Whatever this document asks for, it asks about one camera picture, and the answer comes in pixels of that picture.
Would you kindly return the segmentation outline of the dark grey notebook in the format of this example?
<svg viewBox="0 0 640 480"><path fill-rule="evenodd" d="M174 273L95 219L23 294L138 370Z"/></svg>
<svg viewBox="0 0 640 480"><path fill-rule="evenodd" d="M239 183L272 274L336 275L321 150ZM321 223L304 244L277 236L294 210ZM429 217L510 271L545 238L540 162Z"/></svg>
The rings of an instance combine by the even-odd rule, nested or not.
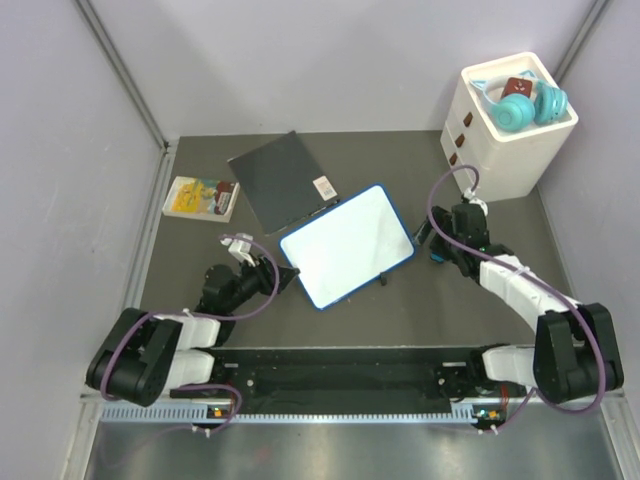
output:
<svg viewBox="0 0 640 480"><path fill-rule="evenodd" d="M228 161L265 234L337 204L340 196L294 131Z"/></svg>

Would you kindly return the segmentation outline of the brown square toy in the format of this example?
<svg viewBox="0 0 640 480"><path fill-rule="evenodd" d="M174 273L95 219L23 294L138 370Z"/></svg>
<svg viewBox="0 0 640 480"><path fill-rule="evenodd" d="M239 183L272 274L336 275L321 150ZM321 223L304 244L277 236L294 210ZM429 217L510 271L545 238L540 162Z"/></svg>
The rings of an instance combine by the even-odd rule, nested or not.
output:
<svg viewBox="0 0 640 480"><path fill-rule="evenodd" d="M533 90L533 81L527 78L509 77L506 81L501 98L510 95L522 95L530 98Z"/></svg>

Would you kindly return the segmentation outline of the yellow picture book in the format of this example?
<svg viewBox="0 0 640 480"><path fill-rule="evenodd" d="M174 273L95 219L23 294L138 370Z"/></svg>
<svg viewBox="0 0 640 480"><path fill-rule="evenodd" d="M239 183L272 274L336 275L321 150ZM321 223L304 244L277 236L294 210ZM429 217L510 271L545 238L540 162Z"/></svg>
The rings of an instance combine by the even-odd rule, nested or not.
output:
<svg viewBox="0 0 640 480"><path fill-rule="evenodd" d="M240 190L237 182L177 176L169 188L162 214L229 223Z"/></svg>

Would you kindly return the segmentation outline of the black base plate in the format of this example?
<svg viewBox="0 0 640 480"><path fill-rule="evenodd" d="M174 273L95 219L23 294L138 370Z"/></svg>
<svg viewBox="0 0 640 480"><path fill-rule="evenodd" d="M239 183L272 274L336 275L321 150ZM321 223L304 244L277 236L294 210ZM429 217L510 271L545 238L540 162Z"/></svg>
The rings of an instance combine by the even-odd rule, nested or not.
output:
<svg viewBox="0 0 640 480"><path fill-rule="evenodd" d="M444 413L486 398L524 395L482 384L469 347L228 348L214 351L212 384L237 389L250 413Z"/></svg>

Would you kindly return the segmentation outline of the blue whiteboard eraser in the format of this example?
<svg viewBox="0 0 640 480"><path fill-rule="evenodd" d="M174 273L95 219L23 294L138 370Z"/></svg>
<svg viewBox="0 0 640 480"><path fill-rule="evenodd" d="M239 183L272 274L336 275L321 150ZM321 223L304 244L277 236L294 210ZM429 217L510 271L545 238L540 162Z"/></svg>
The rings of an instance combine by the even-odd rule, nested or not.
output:
<svg viewBox="0 0 640 480"><path fill-rule="evenodd" d="M446 261L446 249L443 247L443 243L439 238L433 239L429 244L430 258L439 264Z"/></svg>

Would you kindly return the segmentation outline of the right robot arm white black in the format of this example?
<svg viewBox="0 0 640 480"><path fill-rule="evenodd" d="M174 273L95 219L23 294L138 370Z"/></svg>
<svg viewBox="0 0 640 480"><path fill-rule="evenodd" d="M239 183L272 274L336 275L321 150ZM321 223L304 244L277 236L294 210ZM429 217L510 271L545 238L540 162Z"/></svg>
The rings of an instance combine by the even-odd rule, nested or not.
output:
<svg viewBox="0 0 640 480"><path fill-rule="evenodd" d="M487 396L509 382L535 388L558 405L623 386L609 310L559 293L506 246L491 243L481 206L469 201L450 210L433 206L413 240L427 245L434 261L455 265L462 276L503 300L534 333L531 347L496 344L474 350L466 372L474 393Z"/></svg>

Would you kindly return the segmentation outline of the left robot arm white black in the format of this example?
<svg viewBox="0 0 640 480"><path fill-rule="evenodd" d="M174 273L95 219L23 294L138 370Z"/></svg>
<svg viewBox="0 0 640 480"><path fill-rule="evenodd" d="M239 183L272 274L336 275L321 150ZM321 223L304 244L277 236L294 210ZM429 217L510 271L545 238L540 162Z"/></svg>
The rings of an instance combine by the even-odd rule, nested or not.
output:
<svg viewBox="0 0 640 480"><path fill-rule="evenodd" d="M177 315L127 308L91 360L85 384L109 399L148 407L161 395L193 384L205 396L226 387L227 374L207 352L223 345L235 322L228 318L257 294L279 294L300 273L251 257L234 272L217 264L205 274L194 311Z"/></svg>

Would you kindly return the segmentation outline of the teal headphones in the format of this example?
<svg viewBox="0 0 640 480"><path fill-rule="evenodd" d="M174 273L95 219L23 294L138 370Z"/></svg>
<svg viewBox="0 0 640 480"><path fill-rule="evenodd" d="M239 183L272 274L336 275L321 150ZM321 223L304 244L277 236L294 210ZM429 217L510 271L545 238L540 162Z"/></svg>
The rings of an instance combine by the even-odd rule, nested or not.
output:
<svg viewBox="0 0 640 480"><path fill-rule="evenodd" d="M509 77L527 78L533 81L530 98L510 95L501 98ZM568 94L544 80L524 75L502 76L489 80L473 80L471 86L479 93L485 111L501 130L516 133L531 123L545 126L559 121L568 111Z"/></svg>

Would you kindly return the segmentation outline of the white drawer cabinet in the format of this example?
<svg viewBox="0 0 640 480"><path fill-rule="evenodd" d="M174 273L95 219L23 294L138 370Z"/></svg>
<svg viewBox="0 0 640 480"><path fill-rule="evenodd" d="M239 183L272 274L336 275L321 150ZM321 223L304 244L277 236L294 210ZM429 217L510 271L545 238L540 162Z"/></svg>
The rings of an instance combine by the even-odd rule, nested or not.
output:
<svg viewBox="0 0 640 480"><path fill-rule="evenodd" d="M524 75L558 87L533 52L522 52L464 68L441 134L451 168L475 167L480 172L477 194L487 202L528 195L579 121L569 102L557 122L509 133L499 129L485 111L473 80Z"/></svg>

